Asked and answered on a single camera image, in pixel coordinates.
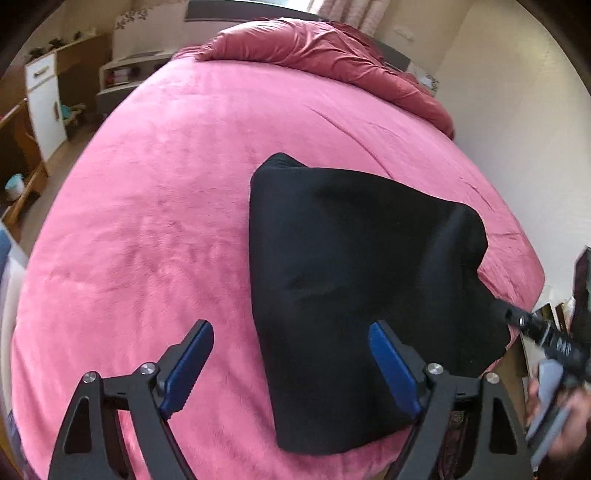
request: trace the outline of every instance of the drawer handle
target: drawer handle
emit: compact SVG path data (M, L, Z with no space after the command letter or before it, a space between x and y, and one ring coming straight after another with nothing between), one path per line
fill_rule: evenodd
M41 75L43 75L44 73L46 73L47 70L49 70L49 65L47 65L46 67L43 67L38 72L33 73L33 78L34 79L39 78Z

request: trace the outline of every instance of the gray handle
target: gray handle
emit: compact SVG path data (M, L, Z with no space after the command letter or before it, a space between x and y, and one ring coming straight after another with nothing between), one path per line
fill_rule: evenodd
M540 428L537 434L528 443L530 449L531 458L531 469L534 472L538 471L538 467L542 463L542 460L552 447L554 441L562 432L562 428L569 418L570 408L554 406L548 414L548 417L544 419L544 424Z
M530 449L531 469L537 472L542 460L560 435L570 409L553 404L556 392L562 381L564 368L556 360L540 362L540 390L538 398L541 403L540 413L532 421L525 436Z
M556 360L543 360L540 362L539 373L540 390L538 392L538 398L540 399L541 410L531 422L530 428L525 436L526 442L532 439L548 413L550 404L556 395L556 390L560 386L564 368Z

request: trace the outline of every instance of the cabinet drawer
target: cabinet drawer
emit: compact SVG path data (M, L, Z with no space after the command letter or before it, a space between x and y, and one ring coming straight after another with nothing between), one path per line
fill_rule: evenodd
M25 83L27 91L31 91L41 82L44 82L56 74L56 55L52 53L47 57L36 60L25 67Z

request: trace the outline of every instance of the wooden floor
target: wooden floor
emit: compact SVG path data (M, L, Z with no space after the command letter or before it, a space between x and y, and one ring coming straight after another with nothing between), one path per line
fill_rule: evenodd
M33 203L22 219L22 237L20 245L27 255L31 255L35 241L39 236L45 218L56 199L57 193L70 174L78 157L94 136L96 126L85 125L80 128L69 142L64 143L47 163L49 179L43 194Z

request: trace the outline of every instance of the blue gripper pad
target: blue gripper pad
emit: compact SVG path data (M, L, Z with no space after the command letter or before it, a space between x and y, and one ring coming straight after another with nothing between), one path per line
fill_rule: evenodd
M369 327L369 347L394 397L396 406L415 420L423 411L423 406L419 402L417 382L400 353L377 322Z
M212 348L212 325L199 320L185 340L170 347L158 362L161 373L157 382L163 396L160 414L165 420L183 409Z

